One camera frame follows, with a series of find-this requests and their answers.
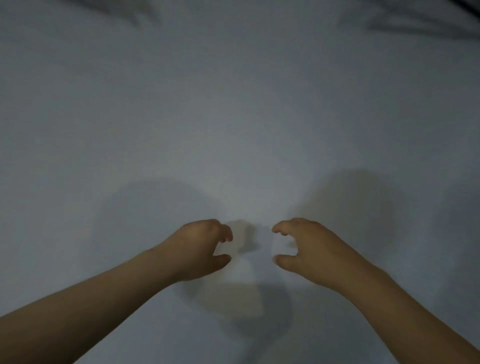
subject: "hand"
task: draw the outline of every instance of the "hand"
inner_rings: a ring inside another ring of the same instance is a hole
[[[218,243],[230,242],[230,227],[218,220],[203,220],[183,225],[152,251],[162,257],[175,281],[201,278],[225,267],[231,256],[213,255]]]
[[[373,267],[363,256],[332,231],[315,221],[293,218],[276,224],[272,231],[297,241],[296,256],[277,255],[281,268],[300,274],[313,283],[341,291]]]

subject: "forearm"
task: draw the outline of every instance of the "forearm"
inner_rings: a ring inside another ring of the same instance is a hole
[[[385,272],[370,267],[341,292],[402,364],[480,363],[480,352],[428,312]]]
[[[73,363],[172,283],[147,251],[31,303],[0,318],[0,363]]]

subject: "person's left hand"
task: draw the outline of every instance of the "person's left hand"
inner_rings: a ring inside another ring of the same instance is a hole
[[[183,225],[151,250],[172,270],[175,281],[201,278],[225,267],[231,256],[213,255],[218,243],[233,240],[229,226],[218,220],[202,220]]]

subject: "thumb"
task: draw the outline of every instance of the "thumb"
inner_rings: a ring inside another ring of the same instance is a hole
[[[296,255],[275,255],[273,257],[273,262],[280,268],[289,272],[297,274],[300,272],[298,258]]]
[[[224,268],[228,263],[231,262],[231,260],[232,257],[228,254],[214,255],[208,266],[208,274]]]

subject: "white surface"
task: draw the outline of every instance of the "white surface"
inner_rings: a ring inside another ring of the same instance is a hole
[[[0,4],[0,314],[216,217],[232,266],[80,363],[392,362],[348,302],[270,263],[294,250],[269,227],[304,215],[480,345],[478,41],[344,25],[354,1],[165,1],[141,30]]]

